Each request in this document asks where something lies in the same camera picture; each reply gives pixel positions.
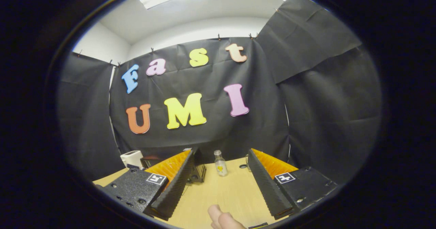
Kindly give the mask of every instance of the table surface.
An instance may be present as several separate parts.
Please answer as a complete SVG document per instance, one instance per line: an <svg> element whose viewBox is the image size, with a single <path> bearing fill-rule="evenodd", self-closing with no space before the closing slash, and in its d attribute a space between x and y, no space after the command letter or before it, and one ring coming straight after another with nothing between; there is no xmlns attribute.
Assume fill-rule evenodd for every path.
<svg viewBox="0 0 436 229"><path fill-rule="evenodd" d="M205 164L204 183L186 184L173 216L165 223L187 229L212 228L207 209L218 204L223 212L230 212L235 220L245 227L272 224L287 218L275 220L269 213L262 193L248 168L240 168L246 164L245 158L226 161L228 175L218 175L215 164ZM107 177L94 181L94 184L106 186L124 174L128 169L120 170Z"/></svg>

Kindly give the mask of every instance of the orange soft pad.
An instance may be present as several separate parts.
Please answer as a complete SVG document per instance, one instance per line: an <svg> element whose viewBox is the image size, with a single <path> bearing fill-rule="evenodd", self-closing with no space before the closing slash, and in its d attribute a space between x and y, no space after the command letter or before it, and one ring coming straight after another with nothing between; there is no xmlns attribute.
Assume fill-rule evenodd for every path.
<svg viewBox="0 0 436 229"><path fill-rule="evenodd" d="M190 150L181 152L175 156L172 156L168 159L165 159L164 161L155 164L151 166L150 168L146 169L145 171L149 173L155 173L160 175L165 175L168 177L168 184L165 186L165 188L168 187L168 185L173 181L174 177L176 176L177 172L179 172L180 167L182 167L183 162L187 158Z"/></svg>
<svg viewBox="0 0 436 229"><path fill-rule="evenodd" d="M260 163L266 169L269 176L271 176L271 179L274 179L274 176L278 174L298 170L296 167L285 163L282 160L275 158L274 156L270 156L253 148L251 148L251 150L253 150Z"/></svg>

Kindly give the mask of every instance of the black cloth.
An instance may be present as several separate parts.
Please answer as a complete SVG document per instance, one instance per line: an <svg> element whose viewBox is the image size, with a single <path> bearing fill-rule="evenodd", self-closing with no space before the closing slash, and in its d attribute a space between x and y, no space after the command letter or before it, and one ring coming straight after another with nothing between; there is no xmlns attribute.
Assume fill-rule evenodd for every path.
<svg viewBox="0 0 436 229"><path fill-rule="evenodd" d="M109 121L107 62L72 53L57 91L57 114L67 161L87 179L97 180L124 167Z"/></svg>
<svg viewBox="0 0 436 229"><path fill-rule="evenodd" d="M236 43L244 48L247 60L232 60L225 47ZM192 67L189 53L205 48L209 62ZM157 58L166 60L162 75L146 75L149 63ZM138 86L127 94L123 74L134 64ZM170 46L124 63L115 72L110 97L110 115L122 152L141 150L143 155L156 148L170 150L200 147L204 162L214 162L214 150L221 150L225 159L244 157L255 148L287 161L289 152L288 125L285 104L268 69L263 49L250 38L202 40ZM249 113L232 117L230 99L225 86L239 83L241 95ZM202 125L168 129L168 108L164 101L176 97L181 105L188 95L201 93L201 110L207 122ZM129 129L126 109L151 104L150 129L135 134ZM142 111L137 111L137 124L143 124Z"/></svg>
<svg viewBox="0 0 436 229"><path fill-rule="evenodd" d="M371 153L380 126L382 94L369 53L310 0L286 0L257 41L285 100L289 163L345 183Z"/></svg>

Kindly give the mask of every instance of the glass bottle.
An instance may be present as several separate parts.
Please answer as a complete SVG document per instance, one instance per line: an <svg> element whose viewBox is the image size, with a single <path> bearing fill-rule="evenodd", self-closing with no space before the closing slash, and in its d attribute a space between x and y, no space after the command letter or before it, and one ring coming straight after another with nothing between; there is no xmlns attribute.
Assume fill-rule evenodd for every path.
<svg viewBox="0 0 436 229"><path fill-rule="evenodd" d="M220 176L226 176L227 175L227 166L225 165L225 160L221 155L220 150L214 151L215 155L215 167L217 168L218 174Z"/></svg>

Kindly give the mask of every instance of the pink letter i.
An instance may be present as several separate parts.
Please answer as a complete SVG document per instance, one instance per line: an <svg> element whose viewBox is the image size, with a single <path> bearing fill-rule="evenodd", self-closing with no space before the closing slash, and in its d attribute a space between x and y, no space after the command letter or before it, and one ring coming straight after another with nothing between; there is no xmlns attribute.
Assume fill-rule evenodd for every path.
<svg viewBox="0 0 436 229"><path fill-rule="evenodd" d="M230 103L232 105L231 116L240 116L247 114L249 109L244 105L243 98L241 96L241 88L243 86L240 84L232 84L224 87L224 91L229 94Z"/></svg>

